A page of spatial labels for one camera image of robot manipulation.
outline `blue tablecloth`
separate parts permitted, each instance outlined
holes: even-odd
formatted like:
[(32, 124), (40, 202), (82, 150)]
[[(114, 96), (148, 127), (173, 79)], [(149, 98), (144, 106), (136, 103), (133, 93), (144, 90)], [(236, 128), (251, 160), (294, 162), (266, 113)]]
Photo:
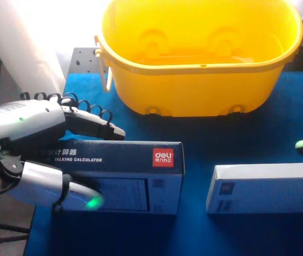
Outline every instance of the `blue tablecloth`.
[[(37, 207), (26, 256), (303, 255), (303, 214), (213, 218), (205, 212), (216, 164), (303, 162), (294, 148), (303, 138), (303, 73), (284, 72), (267, 102), (242, 117), (141, 116), (121, 102), (114, 88), (103, 93), (98, 74), (69, 75), (69, 91), (110, 109), (126, 140), (183, 142), (186, 176), (178, 215), (52, 215)], [(65, 138), (74, 137), (67, 133)]]

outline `qr code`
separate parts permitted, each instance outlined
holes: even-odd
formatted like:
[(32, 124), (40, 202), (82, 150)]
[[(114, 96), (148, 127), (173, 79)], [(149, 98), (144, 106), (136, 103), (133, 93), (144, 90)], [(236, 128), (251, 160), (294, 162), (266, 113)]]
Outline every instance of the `qr code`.
[(155, 179), (153, 180), (153, 188), (163, 188), (163, 180)]
[(154, 205), (154, 213), (163, 213), (162, 205)]

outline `white box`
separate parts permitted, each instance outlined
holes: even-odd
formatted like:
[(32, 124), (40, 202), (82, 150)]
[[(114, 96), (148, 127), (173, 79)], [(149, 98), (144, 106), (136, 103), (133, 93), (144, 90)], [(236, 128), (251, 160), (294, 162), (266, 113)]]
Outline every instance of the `white box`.
[(303, 163), (216, 165), (206, 211), (303, 212)]

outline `red logo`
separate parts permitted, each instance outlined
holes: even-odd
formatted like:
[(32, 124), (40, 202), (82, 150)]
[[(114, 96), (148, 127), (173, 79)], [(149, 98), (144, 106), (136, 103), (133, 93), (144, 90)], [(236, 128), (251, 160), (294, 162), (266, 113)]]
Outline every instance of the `red logo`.
[(154, 148), (153, 167), (174, 167), (174, 149)]

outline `printed label on box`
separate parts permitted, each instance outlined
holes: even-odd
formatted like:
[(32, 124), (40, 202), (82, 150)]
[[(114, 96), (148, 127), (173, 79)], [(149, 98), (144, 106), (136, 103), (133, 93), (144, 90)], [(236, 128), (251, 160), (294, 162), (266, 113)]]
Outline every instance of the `printed label on box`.
[(174, 167), (174, 149), (154, 148), (153, 167)]

